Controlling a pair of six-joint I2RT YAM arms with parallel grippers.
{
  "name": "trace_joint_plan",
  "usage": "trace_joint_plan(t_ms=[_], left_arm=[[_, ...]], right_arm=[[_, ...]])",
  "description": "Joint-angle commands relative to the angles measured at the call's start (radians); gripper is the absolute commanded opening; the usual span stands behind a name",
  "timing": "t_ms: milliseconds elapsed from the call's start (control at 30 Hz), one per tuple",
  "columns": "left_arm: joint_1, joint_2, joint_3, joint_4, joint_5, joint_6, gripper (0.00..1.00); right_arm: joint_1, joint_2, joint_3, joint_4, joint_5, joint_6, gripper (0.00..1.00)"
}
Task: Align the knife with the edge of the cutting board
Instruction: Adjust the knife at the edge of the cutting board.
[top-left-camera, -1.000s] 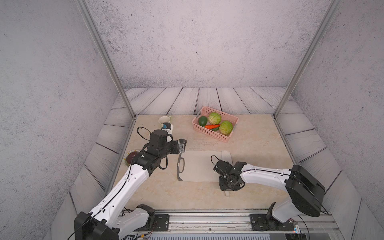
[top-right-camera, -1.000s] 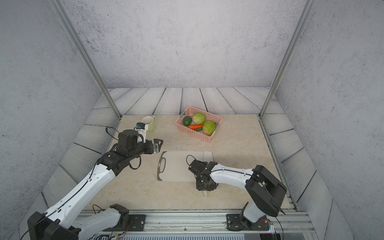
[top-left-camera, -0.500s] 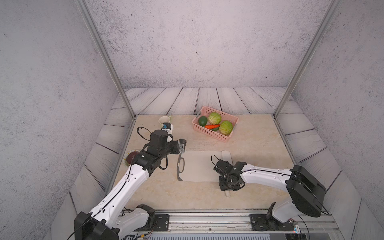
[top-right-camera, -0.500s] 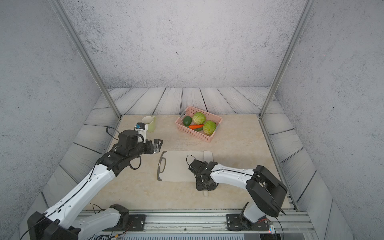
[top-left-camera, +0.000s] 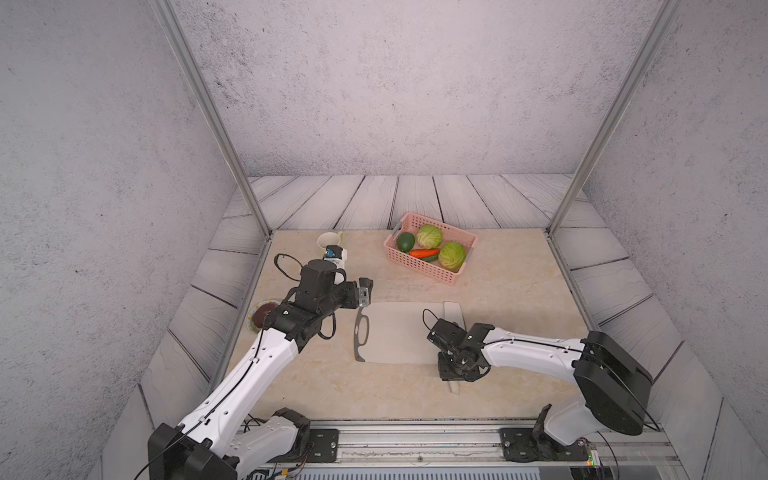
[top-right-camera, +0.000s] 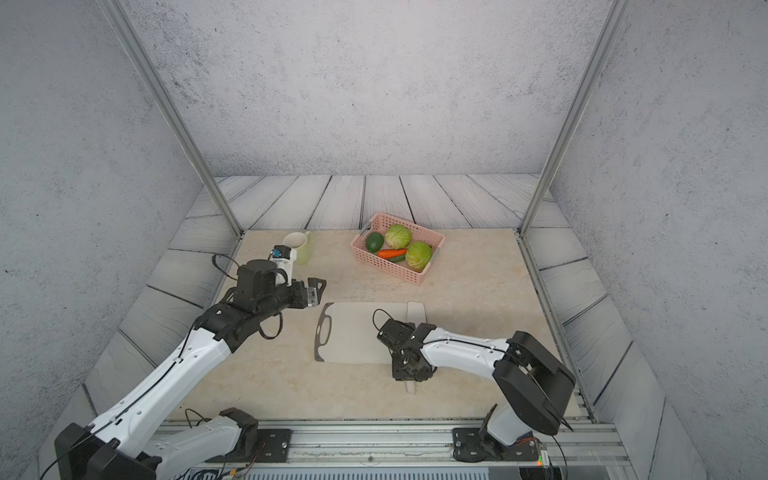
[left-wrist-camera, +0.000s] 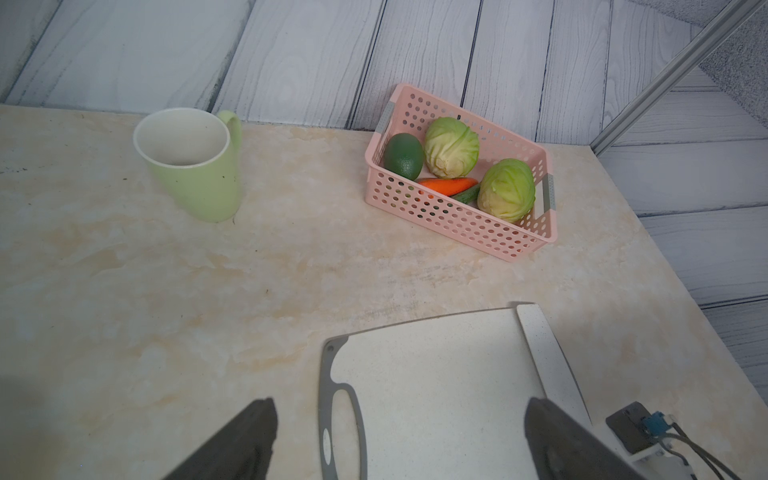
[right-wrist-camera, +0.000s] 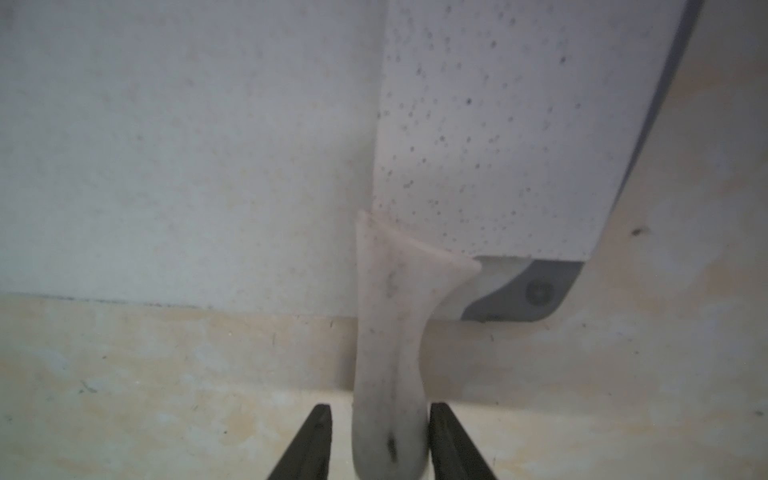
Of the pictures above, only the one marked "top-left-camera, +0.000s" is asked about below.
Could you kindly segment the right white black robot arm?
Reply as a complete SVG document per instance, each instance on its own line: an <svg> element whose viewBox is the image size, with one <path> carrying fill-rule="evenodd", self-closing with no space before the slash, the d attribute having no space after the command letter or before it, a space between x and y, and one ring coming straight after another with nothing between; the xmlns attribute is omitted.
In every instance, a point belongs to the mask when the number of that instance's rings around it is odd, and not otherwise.
<svg viewBox="0 0 768 480"><path fill-rule="evenodd" d="M444 381L475 382L493 368L510 367L571 382L574 399L542 408L533 428L536 446L570 446L603 430L640 435L647 411L651 374L608 334L590 331L582 339L551 339L476 323L464 330L438 319L427 340L439 349Z"/></svg>

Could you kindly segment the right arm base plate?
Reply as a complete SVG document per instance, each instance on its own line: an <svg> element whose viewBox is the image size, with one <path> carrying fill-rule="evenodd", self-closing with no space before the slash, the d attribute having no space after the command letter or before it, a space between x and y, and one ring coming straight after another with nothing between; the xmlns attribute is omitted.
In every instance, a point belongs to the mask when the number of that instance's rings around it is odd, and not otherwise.
<svg viewBox="0 0 768 480"><path fill-rule="evenodd" d="M508 462L586 462L590 453L583 441L561 445L534 428L501 428L502 455Z"/></svg>

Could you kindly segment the white grey-rimmed cutting board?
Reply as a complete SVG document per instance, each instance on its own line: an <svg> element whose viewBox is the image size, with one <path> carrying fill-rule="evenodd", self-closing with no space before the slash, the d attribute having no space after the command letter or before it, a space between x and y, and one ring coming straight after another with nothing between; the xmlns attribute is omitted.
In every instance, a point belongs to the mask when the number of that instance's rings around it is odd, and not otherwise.
<svg viewBox="0 0 768 480"><path fill-rule="evenodd" d="M379 364L436 364L439 349L427 335L436 322L433 314L444 319L443 303L381 302L359 310L353 330L355 360Z"/></svg>

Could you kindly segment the white ceramic knife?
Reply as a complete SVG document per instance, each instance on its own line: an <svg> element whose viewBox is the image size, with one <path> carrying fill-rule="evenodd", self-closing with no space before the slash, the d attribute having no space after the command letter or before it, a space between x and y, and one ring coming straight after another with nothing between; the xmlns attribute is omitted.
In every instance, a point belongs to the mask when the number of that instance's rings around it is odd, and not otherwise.
<svg viewBox="0 0 768 480"><path fill-rule="evenodd" d="M464 321L463 313L459 303L444 302L443 303L444 316L446 321L452 322L458 325L460 328L466 330L466 324ZM460 394L460 385L458 381L448 381L448 388L452 395Z"/></svg>

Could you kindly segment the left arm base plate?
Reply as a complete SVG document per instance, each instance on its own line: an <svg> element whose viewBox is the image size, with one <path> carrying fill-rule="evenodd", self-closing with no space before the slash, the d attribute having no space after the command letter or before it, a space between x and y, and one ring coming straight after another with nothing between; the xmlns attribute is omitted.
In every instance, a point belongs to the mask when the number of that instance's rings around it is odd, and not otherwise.
<svg viewBox="0 0 768 480"><path fill-rule="evenodd" d="M339 446L338 429L311 428L300 431L292 449L280 458L282 463L335 463Z"/></svg>

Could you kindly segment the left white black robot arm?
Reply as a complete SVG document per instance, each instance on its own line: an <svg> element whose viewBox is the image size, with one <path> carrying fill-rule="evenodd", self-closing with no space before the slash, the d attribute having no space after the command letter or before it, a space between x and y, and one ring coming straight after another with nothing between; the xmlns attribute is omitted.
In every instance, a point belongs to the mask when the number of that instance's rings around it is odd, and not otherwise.
<svg viewBox="0 0 768 480"><path fill-rule="evenodd" d="M245 479L275 459L301 459L310 422L287 408L241 429L270 384L319 335L339 309L369 305L373 282L348 279L340 260L303 265L297 286L266 316L261 331L225 379L178 425L160 424L148 439L151 479Z"/></svg>

